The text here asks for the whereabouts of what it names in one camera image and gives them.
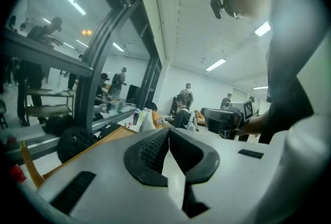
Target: ceiling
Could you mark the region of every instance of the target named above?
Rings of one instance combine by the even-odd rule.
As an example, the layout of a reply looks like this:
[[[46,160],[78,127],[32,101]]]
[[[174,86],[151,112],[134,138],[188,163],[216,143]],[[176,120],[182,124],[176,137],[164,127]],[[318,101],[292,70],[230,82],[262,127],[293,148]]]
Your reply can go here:
[[[258,37],[257,21],[236,20],[225,12],[217,20],[210,0],[158,0],[165,53],[173,65],[226,81],[251,92],[267,85],[266,54],[271,32]],[[206,68],[220,59],[226,62],[211,72]],[[266,90],[254,90],[263,95]]]
[[[83,53],[87,47],[78,43],[76,39],[88,45],[93,34],[84,36],[82,31],[90,29],[95,33],[101,21],[111,11],[111,7],[106,0],[75,1],[86,12],[86,15],[78,12],[67,0],[27,0],[26,16],[34,25],[47,24],[43,18],[51,21],[55,16],[61,17],[63,20],[62,31],[55,32],[54,36],[74,47],[78,53]],[[124,52],[115,48],[112,42],[108,42],[106,48],[109,49],[109,54],[149,59],[149,54],[130,20],[116,35],[115,42]],[[71,47],[66,45],[63,47],[72,51]]]

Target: ceiling light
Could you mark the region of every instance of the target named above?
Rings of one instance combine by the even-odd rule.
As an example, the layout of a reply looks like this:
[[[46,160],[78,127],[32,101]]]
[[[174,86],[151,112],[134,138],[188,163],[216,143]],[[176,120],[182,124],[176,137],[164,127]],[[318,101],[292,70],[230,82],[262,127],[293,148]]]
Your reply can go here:
[[[68,0],[68,2],[70,2],[73,7],[75,7],[82,15],[85,15],[86,12],[82,9],[81,6],[79,6],[76,2],[74,2],[74,0]]]
[[[268,89],[268,86],[263,86],[263,87],[255,87],[253,89]]]
[[[118,44],[116,44],[115,42],[113,42],[113,46],[116,47],[118,50],[124,52],[124,50],[122,48],[120,48],[120,46]]]
[[[87,45],[85,45],[84,43],[82,43],[81,41],[79,41],[78,39],[76,39],[76,41],[78,42],[78,43],[81,43],[83,46],[86,46],[87,48],[88,48],[88,46]]]
[[[264,24],[262,24],[258,29],[255,30],[255,33],[258,36],[263,36],[266,32],[270,30],[270,25],[268,24],[268,21],[266,21]]]
[[[225,62],[225,60],[220,59],[218,62],[212,64],[212,65],[211,65],[209,68],[207,68],[206,70],[207,70],[207,71],[211,71],[211,70],[217,68],[218,66],[222,65],[224,62]]]
[[[71,45],[69,45],[69,44],[67,44],[67,43],[63,43],[63,44],[65,44],[65,45],[67,45],[67,46],[69,46],[69,47],[71,47],[71,48],[74,49],[74,47],[72,47]]]

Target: glass window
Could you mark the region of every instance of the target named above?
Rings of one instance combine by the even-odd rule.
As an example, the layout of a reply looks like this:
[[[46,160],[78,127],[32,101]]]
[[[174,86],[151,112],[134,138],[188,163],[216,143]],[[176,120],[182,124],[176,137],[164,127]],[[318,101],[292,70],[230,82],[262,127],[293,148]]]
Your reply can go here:
[[[150,59],[132,20],[128,19],[114,42],[106,45],[104,64],[94,106],[94,122],[134,109]]]
[[[102,20],[119,5],[119,0],[18,0],[5,30],[81,60]],[[9,127],[39,124],[46,117],[72,113],[76,74],[24,58],[6,56],[4,60],[2,99],[7,104]]]

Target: black slot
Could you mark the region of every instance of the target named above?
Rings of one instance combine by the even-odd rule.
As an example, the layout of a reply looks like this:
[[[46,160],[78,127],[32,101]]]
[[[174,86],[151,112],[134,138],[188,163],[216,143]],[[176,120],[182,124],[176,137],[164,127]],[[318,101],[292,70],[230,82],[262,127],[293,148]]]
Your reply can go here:
[[[238,153],[249,156],[249,157],[253,157],[256,159],[262,159],[262,157],[263,157],[263,153],[249,151],[249,150],[245,150],[245,149],[240,150]]]
[[[82,171],[80,172],[61,193],[51,202],[51,205],[64,214],[69,214],[81,196],[94,179],[96,174]]]

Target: water bottle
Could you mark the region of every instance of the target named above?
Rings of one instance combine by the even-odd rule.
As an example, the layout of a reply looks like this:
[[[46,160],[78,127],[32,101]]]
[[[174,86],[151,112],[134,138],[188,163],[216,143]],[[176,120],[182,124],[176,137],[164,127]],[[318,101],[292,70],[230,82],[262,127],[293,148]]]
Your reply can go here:
[[[130,116],[130,119],[129,119],[129,126],[132,126],[133,116],[134,116],[134,114],[132,113],[131,116]]]
[[[133,125],[135,126],[137,124],[139,118],[139,109],[135,109],[134,115],[133,115]]]

